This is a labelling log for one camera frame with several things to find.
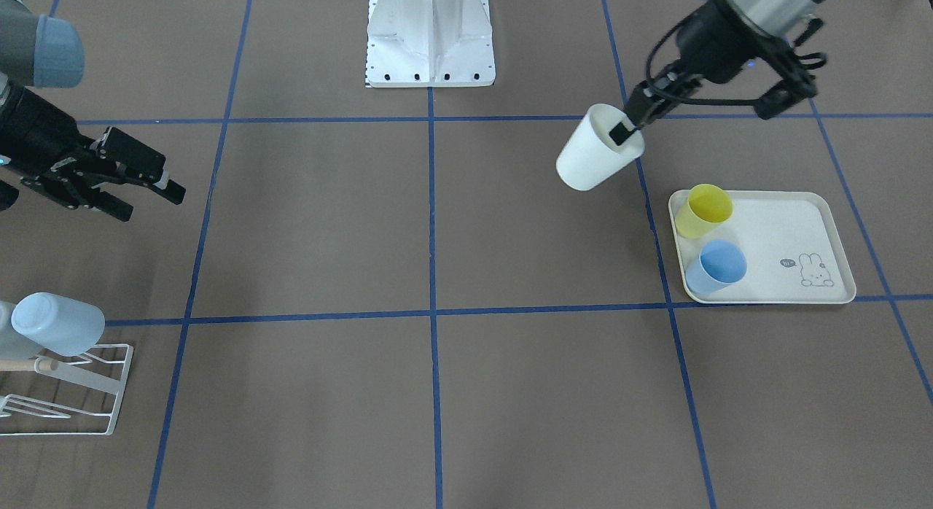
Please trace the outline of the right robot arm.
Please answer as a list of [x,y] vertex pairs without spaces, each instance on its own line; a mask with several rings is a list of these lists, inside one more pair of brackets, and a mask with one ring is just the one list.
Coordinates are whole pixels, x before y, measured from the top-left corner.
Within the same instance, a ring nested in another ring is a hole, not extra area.
[[37,93],[82,80],[85,51],[74,25],[34,14],[23,0],[1,0],[1,20],[2,166],[19,177],[19,184],[2,183],[2,208],[27,189],[69,210],[130,220],[133,207],[106,184],[133,184],[183,203],[186,190],[172,180],[164,154],[114,126],[99,138],[83,136],[70,114]]

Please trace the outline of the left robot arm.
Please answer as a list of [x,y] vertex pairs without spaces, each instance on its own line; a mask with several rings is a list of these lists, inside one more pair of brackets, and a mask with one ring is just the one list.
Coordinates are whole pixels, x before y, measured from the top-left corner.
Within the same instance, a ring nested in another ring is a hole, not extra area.
[[[813,72],[827,64],[827,55],[799,49],[823,27],[813,12],[824,1],[703,0],[651,48],[624,120],[609,130],[610,142],[624,144],[679,106],[747,106],[770,120],[816,97]],[[755,60],[778,76],[766,93],[755,99],[697,97],[703,84],[726,84]]]

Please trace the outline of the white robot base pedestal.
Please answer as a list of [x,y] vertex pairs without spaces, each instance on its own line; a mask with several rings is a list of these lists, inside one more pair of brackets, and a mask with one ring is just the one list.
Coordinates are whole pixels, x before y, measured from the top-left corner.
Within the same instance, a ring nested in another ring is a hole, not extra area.
[[368,88],[496,82],[489,0],[367,0]]

